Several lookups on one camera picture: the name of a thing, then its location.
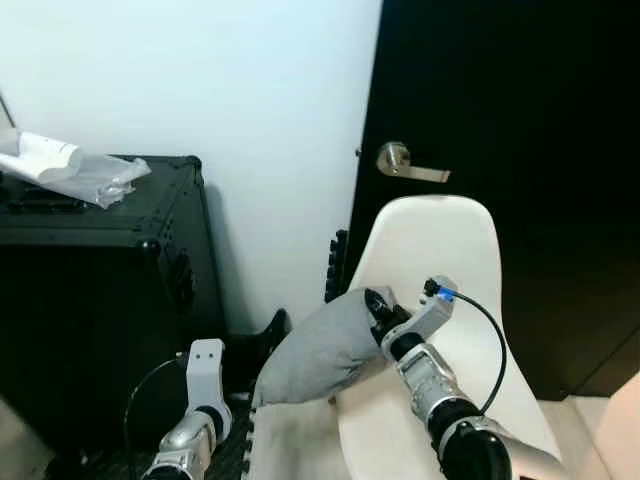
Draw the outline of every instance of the wire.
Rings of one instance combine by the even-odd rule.
[[[493,325],[493,328],[498,334],[498,339],[500,340],[500,351],[501,351],[500,371],[498,372],[498,378],[496,379],[496,383],[491,389],[491,393],[489,393],[489,397],[487,398],[487,400],[484,402],[484,405],[482,405],[482,408],[480,409],[480,413],[484,415],[486,411],[489,409],[489,407],[491,406],[491,404],[493,403],[493,401],[495,400],[496,395],[498,394],[498,390],[500,390],[500,386],[502,385],[502,380],[504,379],[504,372],[507,368],[507,342],[504,340],[504,335],[502,333],[502,330],[500,329],[500,326],[498,325],[498,322],[496,322],[495,318],[493,318],[493,316],[489,313],[489,311],[486,308],[484,308],[482,305],[480,305],[478,302],[476,302],[473,298],[469,298],[466,295],[463,295],[459,292],[450,290],[445,287],[440,287],[439,291],[445,294],[453,295],[454,297],[457,297],[460,300],[464,300],[465,302],[476,307],[478,310],[484,313],[484,315],[489,319],[489,321],[491,322],[491,325]]]
[[[167,367],[172,363],[177,363],[178,359],[179,359],[179,356],[176,356],[175,358],[172,358],[171,360],[166,360],[162,362],[160,365],[157,365],[153,369],[149,370],[146,373],[146,375],[142,377],[142,380],[138,382],[138,384],[135,386],[133,390],[131,390],[131,393],[129,394],[129,401],[127,402],[127,408],[125,409],[124,416],[122,417],[122,434],[124,437],[124,449],[127,455],[127,468],[129,471],[129,480],[136,480],[136,464],[135,464],[135,458],[133,456],[133,451],[131,449],[131,440],[129,438],[129,411],[131,410],[133,401],[136,398],[136,394],[138,393],[138,390],[140,390],[142,386],[145,383],[147,383],[147,380],[153,377],[156,373],[158,373],[164,367]]]

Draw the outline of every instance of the white chair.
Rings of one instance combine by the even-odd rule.
[[[443,274],[502,325],[500,252],[489,212],[454,196],[394,200],[378,214],[350,288],[389,285],[398,302],[417,309],[425,280]],[[453,316],[429,341],[479,407],[498,374],[500,347],[487,319],[458,300]],[[409,394],[393,367],[337,397],[340,441],[353,480],[444,478]],[[553,434],[511,352],[487,414],[520,440],[560,458]]]

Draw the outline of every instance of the silver door lever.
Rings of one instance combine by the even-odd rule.
[[[378,153],[376,161],[378,170],[390,177],[411,178],[427,182],[446,183],[451,175],[450,170],[412,167],[411,154],[400,142],[385,143]]]

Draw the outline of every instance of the black equipment case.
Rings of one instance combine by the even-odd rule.
[[[200,160],[141,158],[152,173],[108,210],[0,182],[0,395],[56,449],[121,444],[142,376],[226,334]],[[163,369],[132,408],[134,447],[185,406],[184,370]]]

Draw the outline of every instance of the chair backrest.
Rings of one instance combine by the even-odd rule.
[[[427,278],[446,275],[499,322],[500,251],[487,209],[464,197],[424,195],[388,203],[376,218],[349,286],[389,285],[417,309]]]

